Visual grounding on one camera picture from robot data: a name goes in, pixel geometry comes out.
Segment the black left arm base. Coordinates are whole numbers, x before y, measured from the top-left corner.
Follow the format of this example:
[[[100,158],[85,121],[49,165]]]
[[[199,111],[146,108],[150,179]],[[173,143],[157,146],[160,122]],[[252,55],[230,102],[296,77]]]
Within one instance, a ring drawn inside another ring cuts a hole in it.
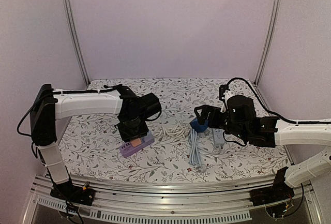
[[[77,203],[87,206],[92,206],[96,191],[90,188],[90,182],[86,182],[83,186],[75,186],[72,180],[61,184],[53,183],[50,196],[67,202]]]

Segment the light blue charger plug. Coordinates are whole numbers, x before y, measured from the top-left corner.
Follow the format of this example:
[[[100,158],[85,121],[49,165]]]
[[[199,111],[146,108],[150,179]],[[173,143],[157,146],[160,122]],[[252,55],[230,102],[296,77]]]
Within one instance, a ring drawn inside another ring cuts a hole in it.
[[[147,145],[151,145],[152,143],[155,142],[155,137],[154,135],[152,134],[151,131],[149,131],[147,133],[147,136],[145,137],[145,143],[147,143]]]

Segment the pink small charger plug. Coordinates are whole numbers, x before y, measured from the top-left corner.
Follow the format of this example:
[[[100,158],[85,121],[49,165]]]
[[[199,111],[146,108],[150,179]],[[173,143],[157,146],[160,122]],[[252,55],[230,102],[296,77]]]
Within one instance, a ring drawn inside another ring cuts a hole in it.
[[[131,140],[130,144],[132,147],[138,147],[142,144],[142,141],[140,138],[137,138],[137,139]]]

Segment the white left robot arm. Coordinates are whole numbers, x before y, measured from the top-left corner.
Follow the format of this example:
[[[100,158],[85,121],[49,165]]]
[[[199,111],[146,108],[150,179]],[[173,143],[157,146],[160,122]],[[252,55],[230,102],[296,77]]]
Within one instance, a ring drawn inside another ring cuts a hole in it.
[[[158,119],[161,112],[156,95],[137,96],[122,84],[90,90],[53,89],[50,84],[45,84],[29,111],[31,139],[40,151],[53,182],[57,184],[57,192],[65,200],[73,200],[77,189],[69,183],[70,176],[56,144],[55,122],[79,115],[113,114],[119,120],[115,127],[121,139],[129,142],[146,136],[147,122]]]

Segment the dark blue cube socket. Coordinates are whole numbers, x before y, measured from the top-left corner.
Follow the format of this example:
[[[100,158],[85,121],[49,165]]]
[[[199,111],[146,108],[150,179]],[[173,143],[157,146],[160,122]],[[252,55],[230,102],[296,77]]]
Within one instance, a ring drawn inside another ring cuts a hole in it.
[[[198,122],[197,118],[194,118],[190,123],[190,126],[197,133],[205,132],[208,128],[208,121],[205,121],[203,125]]]

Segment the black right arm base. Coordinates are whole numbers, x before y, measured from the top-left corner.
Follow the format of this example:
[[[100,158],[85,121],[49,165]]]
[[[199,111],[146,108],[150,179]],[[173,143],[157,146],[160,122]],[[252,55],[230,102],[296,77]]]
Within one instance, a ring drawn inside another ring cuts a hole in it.
[[[294,196],[293,187],[285,183],[285,173],[288,168],[284,167],[277,171],[271,186],[249,191],[250,202],[252,202],[253,206],[274,203]]]

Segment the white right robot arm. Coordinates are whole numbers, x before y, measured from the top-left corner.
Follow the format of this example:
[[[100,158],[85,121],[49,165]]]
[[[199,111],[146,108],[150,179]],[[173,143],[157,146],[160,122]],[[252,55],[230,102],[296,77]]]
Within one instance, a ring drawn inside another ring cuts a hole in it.
[[[194,109],[199,124],[221,129],[242,141],[243,145],[276,147],[278,145],[321,145],[324,150],[307,160],[283,170],[275,176],[274,185],[268,189],[271,201],[279,201],[287,194],[288,187],[330,171],[330,122],[329,121],[284,121],[275,114],[257,117],[253,99],[232,95],[226,91],[223,106],[202,105]]]

